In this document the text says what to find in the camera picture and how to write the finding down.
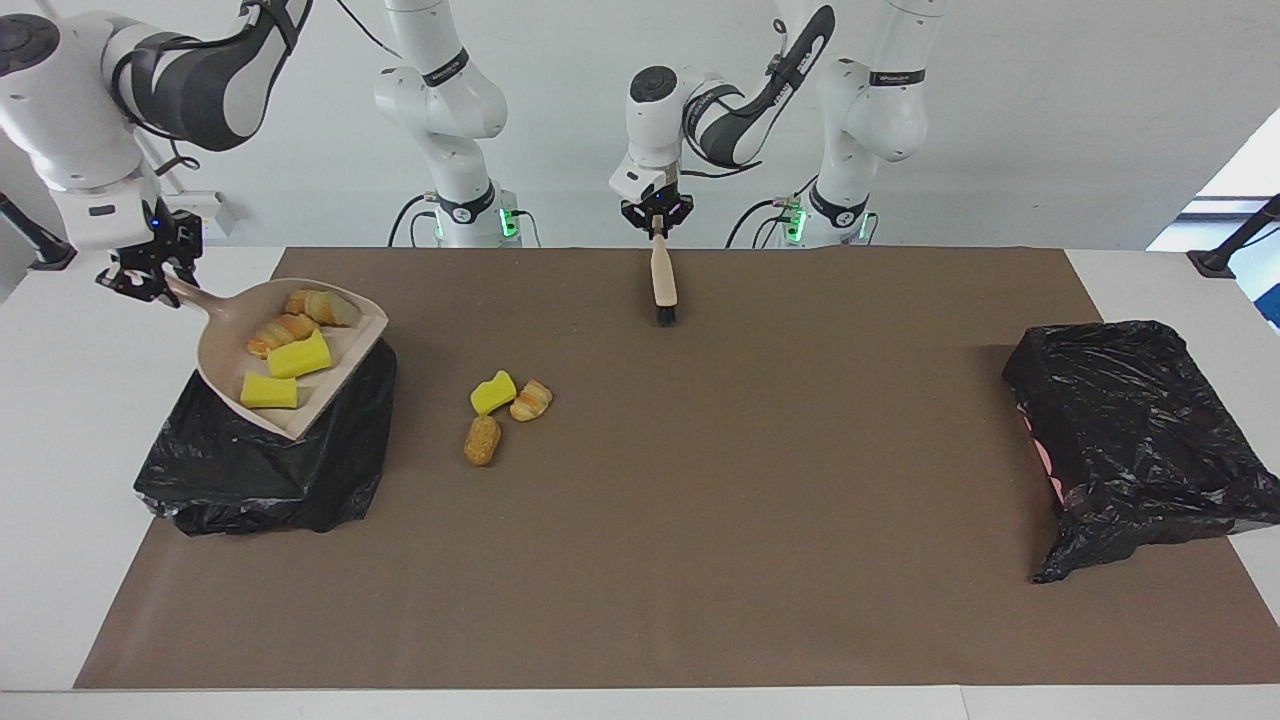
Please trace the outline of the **beige hand brush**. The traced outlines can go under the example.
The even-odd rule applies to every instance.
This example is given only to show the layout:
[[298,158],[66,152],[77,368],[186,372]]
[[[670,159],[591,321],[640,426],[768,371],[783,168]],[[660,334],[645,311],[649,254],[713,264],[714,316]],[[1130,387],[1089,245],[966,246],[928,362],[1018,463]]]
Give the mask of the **beige hand brush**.
[[650,274],[655,304],[655,322],[659,327],[673,327],[678,320],[678,291],[675,269],[666,243],[666,231],[659,225],[652,228]]

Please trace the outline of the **beige plastic dustpan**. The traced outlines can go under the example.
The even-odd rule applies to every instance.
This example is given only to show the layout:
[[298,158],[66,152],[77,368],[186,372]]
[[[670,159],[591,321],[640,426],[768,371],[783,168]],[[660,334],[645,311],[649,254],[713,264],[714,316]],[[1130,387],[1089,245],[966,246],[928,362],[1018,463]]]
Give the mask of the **beige plastic dustpan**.
[[[183,305],[205,315],[206,325],[196,346],[196,368],[205,383],[221,396],[225,405],[244,420],[271,433],[297,441],[325,413],[330,401],[361,364],[388,325],[387,313],[372,300],[339,286],[310,278],[283,278],[253,284],[230,297],[209,293],[183,279],[166,274],[168,288]],[[285,309],[297,290],[325,290],[357,309],[351,328],[328,327],[321,333],[332,352],[328,369],[303,375],[297,409],[250,409],[241,402],[247,372],[268,374],[268,361],[244,348],[250,336]]]

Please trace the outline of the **orange striped bread piece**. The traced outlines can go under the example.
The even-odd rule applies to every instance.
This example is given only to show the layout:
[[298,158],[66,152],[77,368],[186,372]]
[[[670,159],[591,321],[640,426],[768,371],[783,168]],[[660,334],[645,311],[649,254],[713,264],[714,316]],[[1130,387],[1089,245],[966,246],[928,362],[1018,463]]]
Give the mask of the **orange striped bread piece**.
[[319,324],[310,316],[280,314],[260,325],[246,341],[244,350],[255,357],[265,359],[273,350],[307,340],[317,329]]
[[508,406],[509,416],[516,421],[531,421],[540,418],[553,400],[549,387],[538,379],[530,379]]

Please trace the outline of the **notched yellow sponge piece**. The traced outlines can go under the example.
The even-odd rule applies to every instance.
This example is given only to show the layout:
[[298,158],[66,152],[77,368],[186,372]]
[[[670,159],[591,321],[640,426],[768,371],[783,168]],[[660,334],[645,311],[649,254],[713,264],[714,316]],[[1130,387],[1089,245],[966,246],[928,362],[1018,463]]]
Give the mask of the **notched yellow sponge piece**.
[[332,365],[332,352],[320,331],[305,340],[297,340],[274,348],[266,357],[268,372],[275,379],[294,379]]

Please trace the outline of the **small yellow sponge piece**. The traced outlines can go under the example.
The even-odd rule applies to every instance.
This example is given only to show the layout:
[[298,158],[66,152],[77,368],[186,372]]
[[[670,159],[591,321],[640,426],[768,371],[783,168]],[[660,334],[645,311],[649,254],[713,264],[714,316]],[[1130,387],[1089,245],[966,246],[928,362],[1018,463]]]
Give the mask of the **small yellow sponge piece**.
[[239,389],[239,404],[251,410],[294,410],[300,406],[297,379],[246,372]]

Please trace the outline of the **pink bin with black bag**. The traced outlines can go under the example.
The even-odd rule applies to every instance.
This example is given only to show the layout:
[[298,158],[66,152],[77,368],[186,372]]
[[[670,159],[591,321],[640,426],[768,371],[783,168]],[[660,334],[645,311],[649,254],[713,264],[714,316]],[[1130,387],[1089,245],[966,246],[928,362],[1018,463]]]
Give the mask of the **pink bin with black bag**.
[[1052,489],[1057,530],[1036,584],[1148,544],[1280,527],[1280,477],[1170,325],[1032,327],[1002,378]]

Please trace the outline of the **black clamp stand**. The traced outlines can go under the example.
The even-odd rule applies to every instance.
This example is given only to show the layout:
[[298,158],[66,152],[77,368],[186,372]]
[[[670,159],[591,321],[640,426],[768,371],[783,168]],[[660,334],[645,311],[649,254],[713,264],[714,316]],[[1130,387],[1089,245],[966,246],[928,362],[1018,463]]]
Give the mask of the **black clamp stand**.
[[60,272],[78,254],[74,246],[29,218],[4,192],[0,192],[0,217],[32,247],[35,260],[29,264],[31,270]]
[[1280,231],[1280,193],[1267,199],[1221,243],[1208,250],[1188,250],[1185,256],[1197,272],[1211,279],[1235,279],[1233,256]]

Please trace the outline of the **brown table mat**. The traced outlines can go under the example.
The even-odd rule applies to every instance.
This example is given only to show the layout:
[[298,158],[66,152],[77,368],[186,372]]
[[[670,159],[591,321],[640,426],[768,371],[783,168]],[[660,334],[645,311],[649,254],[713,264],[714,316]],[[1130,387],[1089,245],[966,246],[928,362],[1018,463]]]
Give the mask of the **brown table mat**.
[[[292,249],[379,302],[384,477],[326,534],[150,527],[81,688],[1280,683],[1226,539],[1037,585],[1052,489],[1004,383],[1094,322],[1043,249]],[[490,416],[507,370],[554,400]]]

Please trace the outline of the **white wall outlet box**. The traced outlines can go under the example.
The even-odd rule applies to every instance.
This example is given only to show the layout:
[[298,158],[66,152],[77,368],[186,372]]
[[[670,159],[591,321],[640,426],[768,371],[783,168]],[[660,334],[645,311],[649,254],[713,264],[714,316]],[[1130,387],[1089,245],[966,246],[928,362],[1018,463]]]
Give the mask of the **white wall outlet box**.
[[230,204],[216,191],[186,191],[175,196],[175,205],[201,219],[205,240],[229,240],[238,222]]

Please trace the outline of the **window with grey frame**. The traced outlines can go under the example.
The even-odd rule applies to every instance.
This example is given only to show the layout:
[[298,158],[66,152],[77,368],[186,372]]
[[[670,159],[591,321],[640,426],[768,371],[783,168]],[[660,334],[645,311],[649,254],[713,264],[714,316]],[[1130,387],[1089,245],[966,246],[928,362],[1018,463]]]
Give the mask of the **window with grey frame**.
[[[1280,129],[1262,128],[1147,246],[1156,252],[1211,250],[1225,243],[1280,193]],[[1270,222],[1229,263],[1235,282],[1280,334],[1280,218]]]

